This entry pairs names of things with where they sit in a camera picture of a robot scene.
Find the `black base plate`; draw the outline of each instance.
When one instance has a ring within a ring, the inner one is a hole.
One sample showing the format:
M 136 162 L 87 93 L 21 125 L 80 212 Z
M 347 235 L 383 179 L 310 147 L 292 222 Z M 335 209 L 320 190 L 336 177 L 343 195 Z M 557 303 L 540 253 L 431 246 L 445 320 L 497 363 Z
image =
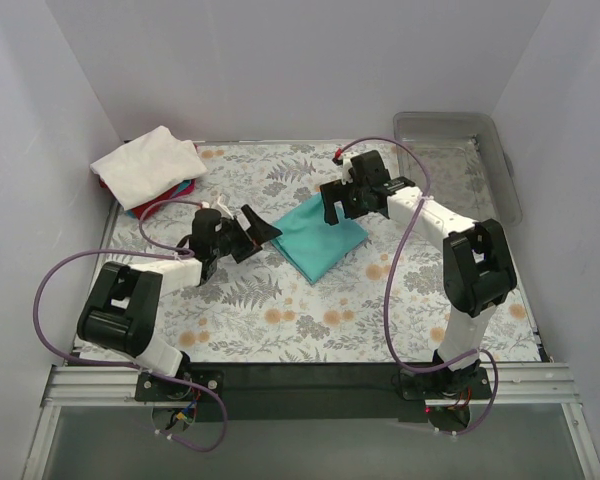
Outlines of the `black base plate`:
M 185 371 L 195 383 L 216 382 L 214 391 L 232 420 L 397 418 L 425 423 L 425 399 L 444 398 L 440 392 L 422 391 L 394 363 L 197 363 Z M 480 369 L 470 384 L 472 398 L 491 395 L 488 383 L 482 383 L 485 378 L 486 372 Z M 138 378 L 135 399 L 139 402 L 184 404 L 192 398 L 186 388 L 147 373 Z M 213 399 L 203 394 L 200 402 Z M 220 420 L 215 406 L 198 410 L 197 422 Z
M 191 364 L 185 368 L 184 380 L 210 388 L 210 382 L 215 382 L 212 389 L 222 397 L 224 386 L 224 372 L 222 370 L 208 370 L 200 368 L 200 364 Z M 152 377 L 148 373 L 141 373 L 138 376 L 136 385 L 136 394 L 134 396 L 138 402 L 189 402 L 193 400 L 193 392 L 184 385 L 165 382 Z M 200 402 L 214 402 L 209 395 L 201 395 Z

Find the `red cloth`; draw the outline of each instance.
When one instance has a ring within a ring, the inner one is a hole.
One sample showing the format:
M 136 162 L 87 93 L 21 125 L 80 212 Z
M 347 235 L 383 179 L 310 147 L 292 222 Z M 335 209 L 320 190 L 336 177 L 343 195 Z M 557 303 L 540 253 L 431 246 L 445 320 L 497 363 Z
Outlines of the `red cloth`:
M 109 187 L 107 187 L 106 183 L 104 183 L 102 180 L 99 180 L 99 181 L 100 181 L 100 186 L 102 188 L 106 188 L 107 190 L 109 190 Z M 149 207 L 151 207 L 151 205 L 153 205 L 154 203 L 159 202 L 161 200 L 169 200 L 171 198 L 178 198 L 178 197 L 182 197 L 184 195 L 189 195 L 191 192 L 193 192 L 193 189 L 195 188 L 195 186 L 196 186 L 195 179 L 191 180 L 191 185 L 184 188 L 181 192 L 178 192 L 177 194 L 175 192 L 178 190 L 180 185 L 171 187 L 169 190 L 164 192 L 159 197 L 154 198 L 153 200 L 151 200 L 147 203 L 143 203 L 142 205 L 138 205 L 136 208 L 132 208 L 131 212 L 135 215 L 136 218 L 140 218 L 142 216 L 142 214 L 144 213 L 144 211 L 147 210 Z M 152 209 L 149 213 L 147 213 L 147 216 L 145 217 L 145 219 L 149 218 L 151 215 L 156 213 L 158 210 L 160 210 L 160 208 L 161 207 Z

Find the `folded towel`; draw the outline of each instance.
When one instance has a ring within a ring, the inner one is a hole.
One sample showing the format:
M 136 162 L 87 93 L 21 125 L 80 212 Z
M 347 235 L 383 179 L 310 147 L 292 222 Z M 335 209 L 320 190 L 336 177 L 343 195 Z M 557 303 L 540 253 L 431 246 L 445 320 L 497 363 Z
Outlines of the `folded towel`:
M 207 167 L 193 142 L 181 142 L 167 127 L 136 138 L 91 164 L 122 208 L 131 210 L 184 180 L 198 178 Z
M 367 238 L 360 225 L 346 220 L 341 209 L 336 211 L 340 223 L 326 224 L 318 194 L 274 223 L 282 235 L 271 243 L 312 285 Z

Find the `red cable connector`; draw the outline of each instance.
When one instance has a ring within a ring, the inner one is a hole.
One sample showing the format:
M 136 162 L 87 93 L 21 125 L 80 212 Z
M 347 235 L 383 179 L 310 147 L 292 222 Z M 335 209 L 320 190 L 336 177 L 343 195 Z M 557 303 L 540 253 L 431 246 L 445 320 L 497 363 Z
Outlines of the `red cable connector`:
M 342 160 L 340 159 L 340 156 L 342 155 L 342 149 L 339 148 L 338 150 L 336 150 L 335 155 L 333 156 L 333 159 L 331 159 L 331 161 L 333 163 L 335 163 L 338 166 L 342 165 Z

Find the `teal cloth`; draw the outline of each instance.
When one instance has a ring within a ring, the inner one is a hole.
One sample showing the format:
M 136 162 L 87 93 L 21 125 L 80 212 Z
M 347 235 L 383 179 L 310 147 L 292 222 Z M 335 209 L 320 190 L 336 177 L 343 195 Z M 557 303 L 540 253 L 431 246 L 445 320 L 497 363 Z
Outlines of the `teal cloth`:
M 311 285 L 367 238 L 360 225 L 345 219 L 342 209 L 336 210 L 340 223 L 325 223 L 322 197 L 318 194 L 274 224 L 282 235 L 272 241 L 273 245 Z

